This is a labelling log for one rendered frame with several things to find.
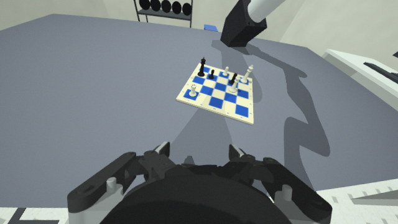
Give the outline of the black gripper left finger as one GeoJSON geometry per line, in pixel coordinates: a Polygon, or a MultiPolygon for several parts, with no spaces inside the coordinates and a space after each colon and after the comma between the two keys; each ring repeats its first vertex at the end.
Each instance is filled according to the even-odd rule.
{"type": "Polygon", "coordinates": [[[99,224],[124,198],[137,175],[144,175],[145,181],[157,175],[161,179],[187,175],[169,155],[170,142],[164,142],[143,156],[127,152],[118,157],[67,195],[69,224],[99,224]]]}

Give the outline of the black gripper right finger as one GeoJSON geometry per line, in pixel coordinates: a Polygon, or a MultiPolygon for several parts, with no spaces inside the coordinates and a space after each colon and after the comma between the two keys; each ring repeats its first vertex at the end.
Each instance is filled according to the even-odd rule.
{"type": "Polygon", "coordinates": [[[229,162],[211,175],[252,185],[261,180],[271,199],[292,224],[330,224],[332,206],[277,160],[257,161],[235,144],[229,145],[229,162]]]}

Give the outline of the blue and cream chessboard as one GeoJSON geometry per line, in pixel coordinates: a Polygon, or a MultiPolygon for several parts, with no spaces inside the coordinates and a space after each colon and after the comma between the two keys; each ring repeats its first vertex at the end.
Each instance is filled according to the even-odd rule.
{"type": "Polygon", "coordinates": [[[253,120],[253,98],[252,78],[247,78],[247,83],[240,80],[236,85],[236,92],[231,93],[228,89],[232,85],[229,81],[234,73],[204,65],[204,77],[199,77],[201,64],[199,63],[187,83],[176,98],[177,101],[203,108],[214,113],[221,114],[248,124],[254,124],[253,120]],[[211,70],[214,69],[214,79],[209,79],[211,70]],[[189,95],[191,84],[196,84],[196,96],[189,95]]]}

